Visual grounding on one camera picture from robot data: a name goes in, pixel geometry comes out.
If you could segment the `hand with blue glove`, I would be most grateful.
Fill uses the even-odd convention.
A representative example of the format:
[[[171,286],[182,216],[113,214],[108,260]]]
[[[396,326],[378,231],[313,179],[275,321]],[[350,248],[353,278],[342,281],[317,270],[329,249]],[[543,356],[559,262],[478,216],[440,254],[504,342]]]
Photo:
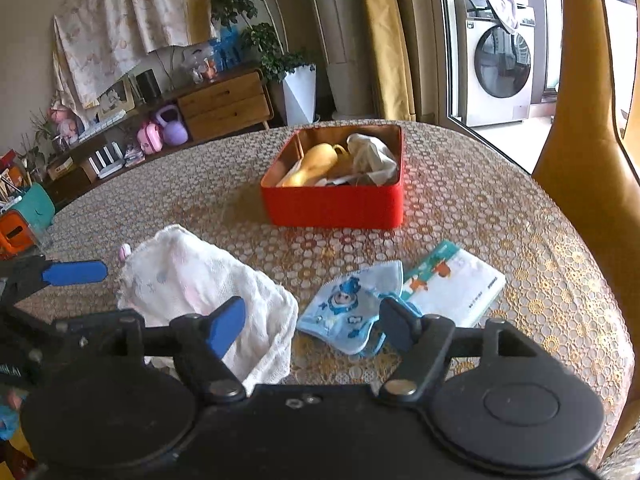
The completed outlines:
[[[27,393],[22,390],[10,389],[2,393],[0,404],[0,439],[9,441],[20,428],[20,411]]]

